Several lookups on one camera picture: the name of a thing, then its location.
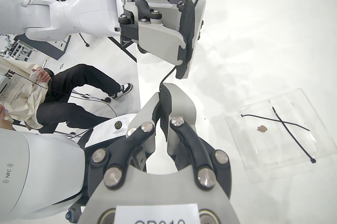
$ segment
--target transparent container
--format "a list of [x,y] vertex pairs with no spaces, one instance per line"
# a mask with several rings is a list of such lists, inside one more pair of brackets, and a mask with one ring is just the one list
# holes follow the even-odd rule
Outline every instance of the transparent container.
[[278,120],[272,107],[302,147],[316,159],[337,153],[337,148],[302,89],[246,105],[239,115],[227,118],[237,148],[247,170],[272,170],[310,161],[281,122],[242,115],[252,114]]

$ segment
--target sneaker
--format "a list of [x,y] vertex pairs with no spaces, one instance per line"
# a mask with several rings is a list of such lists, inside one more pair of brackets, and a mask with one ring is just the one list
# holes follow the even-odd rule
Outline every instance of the sneaker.
[[124,84],[121,86],[121,90],[116,93],[116,94],[113,94],[112,96],[110,96],[112,99],[114,100],[117,100],[119,99],[121,96],[129,93],[131,90],[132,90],[132,84],[131,83],[127,83],[127,84]]

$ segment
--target white table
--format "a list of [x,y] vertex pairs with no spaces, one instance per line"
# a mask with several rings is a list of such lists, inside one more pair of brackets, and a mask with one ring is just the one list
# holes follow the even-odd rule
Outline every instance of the white table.
[[[207,0],[204,22],[189,78],[166,81],[195,103],[199,136],[229,154],[241,223],[337,223],[334,155],[305,163],[303,174],[253,183],[225,120],[249,99],[301,87],[337,142],[337,0]],[[144,106],[172,65],[150,54],[137,65]],[[156,147],[148,172],[175,172],[161,132]]]

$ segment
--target metal screw head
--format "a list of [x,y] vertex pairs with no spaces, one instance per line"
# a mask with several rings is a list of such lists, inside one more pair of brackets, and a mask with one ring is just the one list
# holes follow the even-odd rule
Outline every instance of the metal screw head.
[[129,137],[131,134],[133,134],[134,132],[136,131],[136,128],[130,128],[128,131],[127,131],[127,136]]
[[226,164],[229,160],[228,155],[222,150],[217,150],[215,152],[215,158],[216,158],[217,162],[220,163],[220,164]]
[[122,170],[117,167],[111,167],[106,170],[103,181],[106,187],[116,186],[122,179]]
[[199,211],[201,224],[219,224],[215,214],[208,210]]
[[213,188],[216,182],[216,176],[212,169],[202,168],[198,172],[199,183],[206,188]]
[[95,163],[102,162],[106,157],[106,151],[104,149],[98,149],[92,154],[92,160]]
[[175,116],[175,117],[172,117],[171,119],[171,123],[176,127],[180,127],[184,122],[185,121],[182,116]]
[[107,212],[102,214],[100,221],[98,223],[99,224],[113,224],[115,220],[115,213],[116,213],[116,209],[114,208],[108,210]]
[[143,132],[149,133],[153,129],[153,125],[151,122],[144,122],[141,129]]

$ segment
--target small brown object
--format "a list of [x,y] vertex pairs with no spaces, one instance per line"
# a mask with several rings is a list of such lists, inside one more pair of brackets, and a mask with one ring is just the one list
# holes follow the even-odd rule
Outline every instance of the small brown object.
[[259,126],[257,127],[257,130],[261,133],[265,133],[268,129],[265,126]]

